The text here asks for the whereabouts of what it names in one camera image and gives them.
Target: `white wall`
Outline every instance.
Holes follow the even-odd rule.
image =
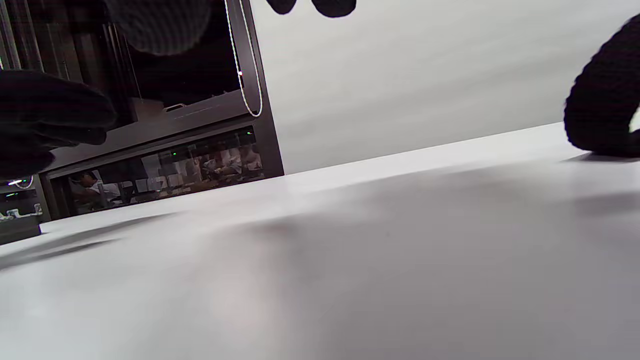
[[[629,0],[252,0],[287,173],[562,121]]]

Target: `black glove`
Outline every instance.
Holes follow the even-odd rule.
[[[576,147],[597,154],[640,157],[640,132],[629,124],[640,104],[640,15],[607,41],[575,80],[564,127]]]
[[[356,8],[356,0],[311,0],[316,9],[327,17],[343,17],[349,15]],[[267,0],[272,9],[284,15],[289,13],[296,0]]]
[[[104,143],[115,119],[109,100],[86,85],[39,72],[0,71],[0,177],[43,170],[57,147]]]

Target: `cable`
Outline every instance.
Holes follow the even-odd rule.
[[[249,107],[249,103],[246,100],[246,95],[244,94],[244,88],[242,86],[241,72],[240,66],[238,65],[238,56],[236,53],[236,44],[234,43],[234,34],[231,31],[231,18],[229,17],[229,6],[227,4],[228,0],[225,0],[225,11],[227,13],[227,24],[229,25],[229,38],[231,39],[231,50],[234,52],[234,62],[236,63],[236,73],[238,75],[238,83],[240,84],[240,92],[242,93],[242,100],[244,100],[244,105],[246,109],[249,110],[249,114],[253,117],[259,117],[262,113],[262,88],[260,87],[260,76],[258,75],[258,65],[255,61],[255,53],[253,51],[253,43],[251,41],[251,35],[249,34],[249,24],[246,21],[246,15],[244,14],[244,7],[242,5],[243,0],[240,0],[240,11],[242,12],[242,18],[244,20],[244,29],[246,30],[246,37],[249,39],[249,50],[251,51],[251,58],[253,60],[253,68],[255,69],[255,80],[258,83],[258,95],[260,96],[260,108],[258,113],[254,114],[251,108]]]

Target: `white table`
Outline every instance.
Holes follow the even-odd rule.
[[[0,358],[640,354],[640,164],[562,124],[44,224]]]

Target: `metal handle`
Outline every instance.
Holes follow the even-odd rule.
[[[171,110],[173,108],[185,108],[185,107],[186,107],[185,104],[176,104],[176,105],[171,105],[171,106],[168,106],[168,107],[164,108],[163,111],[166,113],[167,111],[169,111],[169,110]]]

